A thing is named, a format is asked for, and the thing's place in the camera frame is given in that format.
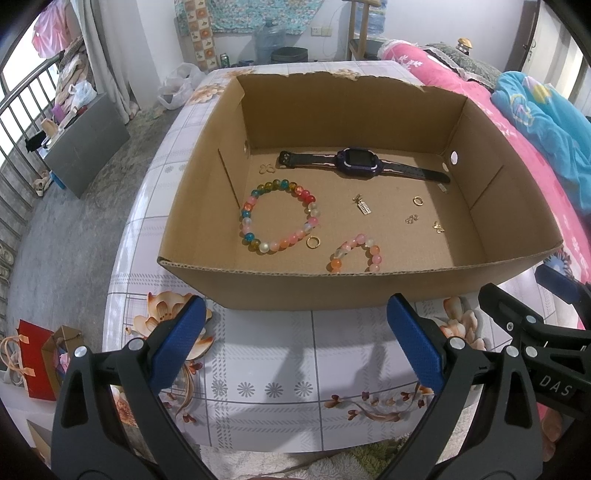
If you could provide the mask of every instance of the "red gift bag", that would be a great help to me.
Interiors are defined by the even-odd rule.
[[[55,401],[56,396],[49,383],[49,377],[41,355],[41,347],[53,335],[53,332],[24,320],[19,322],[17,332],[18,335],[6,337],[0,343],[0,349],[7,358],[5,359],[4,356],[0,355],[2,362],[9,369],[23,375],[29,397]],[[8,350],[9,342],[16,343],[20,348],[22,366],[15,364],[11,360]]]

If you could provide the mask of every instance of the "colorful bead bracelet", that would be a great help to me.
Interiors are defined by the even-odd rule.
[[[336,252],[332,256],[332,260],[330,260],[331,273],[340,273],[340,269],[343,266],[341,259],[355,247],[363,247],[369,251],[369,254],[371,255],[371,263],[368,271],[371,273],[379,272],[379,265],[382,263],[379,247],[375,244],[373,239],[368,238],[364,233],[360,233],[355,238],[345,242],[336,249]]]
[[[304,224],[302,228],[297,229],[291,235],[286,236],[285,238],[281,239],[278,242],[262,242],[258,238],[255,237],[255,234],[252,233],[252,219],[251,219],[251,212],[255,207],[259,197],[265,193],[269,193],[273,190],[283,190],[284,192],[292,193],[295,197],[298,197],[306,206],[307,206],[307,213],[308,213],[308,221]],[[246,203],[241,211],[242,217],[242,234],[244,235],[244,240],[248,243],[248,245],[253,250],[258,250],[262,254],[266,254],[267,252],[277,252],[280,249],[286,249],[290,245],[295,245],[298,240],[301,240],[306,235],[308,235],[312,229],[318,225],[318,217],[320,216],[320,210],[318,208],[318,204],[316,203],[316,197],[312,195],[308,190],[305,190],[304,187],[298,185],[294,181],[289,180],[279,180],[275,179],[272,182],[268,181],[267,183],[260,184],[255,190],[251,192],[251,196],[246,199]]]

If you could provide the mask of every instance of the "watch strap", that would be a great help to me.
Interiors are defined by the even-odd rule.
[[[289,168],[319,166],[336,167],[334,155],[315,155],[311,153],[292,153],[283,151],[277,159],[280,165]]]
[[[436,181],[438,183],[450,183],[450,178],[442,171],[428,170],[426,168],[413,167],[404,163],[390,162],[382,160],[384,169],[382,174],[393,174],[408,177],[411,179]]]

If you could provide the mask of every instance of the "bag handle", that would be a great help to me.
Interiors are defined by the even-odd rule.
[[[7,366],[10,370],[18,372],[22,375],[28,375],[29,377],[35,376],[35,370],[29,367],[20,368],[18,365],[15,365],[11,359],[10,352],[8,351],[8,342],[14,342],[17,347],[21,347],[18,342],[22,343],[29,343],[29,337],[25,335],[12,335],[2,339],[0,342],[0,352],[4,350],[4,355],[6,355],[6,360],[4,357],[0,355],[0,359],[2,359],[2,363]]]

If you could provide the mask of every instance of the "pink plastic bag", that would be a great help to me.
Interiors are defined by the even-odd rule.
[[[66,25],[68,0],[53,0],[33,26],[33,47],[42,59],[50,59],[72,42]]]

